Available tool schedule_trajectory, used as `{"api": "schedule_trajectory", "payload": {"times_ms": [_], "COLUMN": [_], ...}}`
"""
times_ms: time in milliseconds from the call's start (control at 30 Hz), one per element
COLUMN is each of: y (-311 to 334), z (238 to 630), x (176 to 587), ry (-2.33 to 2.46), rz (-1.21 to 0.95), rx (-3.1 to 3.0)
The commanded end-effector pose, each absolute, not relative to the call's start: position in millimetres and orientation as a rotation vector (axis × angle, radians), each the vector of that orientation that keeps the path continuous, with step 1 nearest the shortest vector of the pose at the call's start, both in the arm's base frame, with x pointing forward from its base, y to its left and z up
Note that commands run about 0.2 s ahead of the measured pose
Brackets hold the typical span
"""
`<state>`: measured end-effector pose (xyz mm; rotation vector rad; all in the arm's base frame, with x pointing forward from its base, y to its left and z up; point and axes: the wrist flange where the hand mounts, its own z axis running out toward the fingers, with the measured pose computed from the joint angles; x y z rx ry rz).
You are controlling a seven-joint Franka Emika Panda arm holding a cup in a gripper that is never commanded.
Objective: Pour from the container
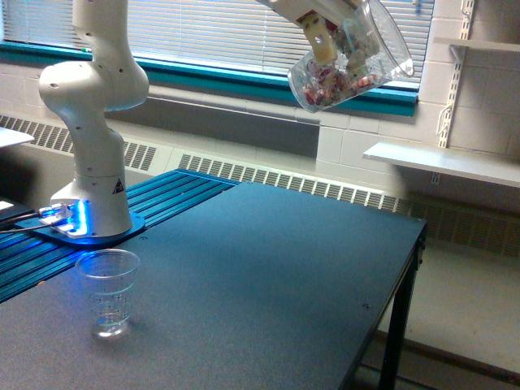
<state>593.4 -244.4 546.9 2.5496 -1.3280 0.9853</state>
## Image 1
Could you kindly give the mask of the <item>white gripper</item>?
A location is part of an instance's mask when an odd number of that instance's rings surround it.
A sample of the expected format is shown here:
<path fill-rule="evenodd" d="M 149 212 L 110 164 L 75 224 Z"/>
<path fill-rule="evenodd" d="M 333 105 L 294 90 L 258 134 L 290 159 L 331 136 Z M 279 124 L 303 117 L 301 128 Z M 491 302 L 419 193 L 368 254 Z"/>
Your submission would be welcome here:
<path fill-rule="evenodd" d="M 258 0 L 258 2 L 286 20 L 301 24 L 317 64 L 329 64 L 336 60 L 333 67 L 337 71 L 346 72 L 351 76 L 365 76 L 369 73 L 367 60 L 379 53 L 379 40 L 376 34 L 372 31 L 345 32 L 338 28 L 331 35 L 327 26 L 327 20 L 334 25 L 341 25 L 344 19 L 361 6 L 361 1 Z M 311 12 L 319 15 L 308 15 Z"/>

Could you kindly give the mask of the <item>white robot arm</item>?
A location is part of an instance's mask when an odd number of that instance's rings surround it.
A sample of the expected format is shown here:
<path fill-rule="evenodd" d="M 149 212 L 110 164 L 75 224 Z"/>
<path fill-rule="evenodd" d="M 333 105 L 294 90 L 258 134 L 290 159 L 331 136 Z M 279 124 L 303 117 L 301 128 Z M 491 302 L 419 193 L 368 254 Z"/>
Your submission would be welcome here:
<path fill-rule="evenodd" d="M 270 1 L 298 26 L 310 52 L 288 74 L 290 88 L 309 112 L 324 111 L 381 84 L 369 62 L 382 50 L 376 1 Z M 75 241 L 100 239 L 134 228 L 125 189 L 124 142 L 105 115 L 142 104 L 149 80 L 131 53 L 128 3 L 76 1 L 76 33 L 91 46 L 89 61 L 44 69 L 42 101 L 66 124 L 74 147 L 73 181 L 51 198 L 41 222 Z"/>

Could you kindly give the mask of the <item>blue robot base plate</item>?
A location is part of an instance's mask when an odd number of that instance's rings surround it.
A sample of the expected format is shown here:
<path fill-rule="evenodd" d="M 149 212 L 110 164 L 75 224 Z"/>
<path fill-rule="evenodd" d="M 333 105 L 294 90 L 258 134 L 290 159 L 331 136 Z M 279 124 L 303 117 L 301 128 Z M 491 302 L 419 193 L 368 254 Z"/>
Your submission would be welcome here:
<path fill-rule="evenodd" d="M 93 236 L 73 238 L 57 232 L 51 227 L 45 227 L 39 230 L 31 231 L 30 233 L 45 241 L 53 241 L 75 248 L 90 248 L 90 249 L 105 249 L 112 248 L 121 244 L 134 236 L 137 236 L 145 230 L 145 218 L 138 213 L 130 213 L 132 227 L 119 235 L 115 236 Z"/>

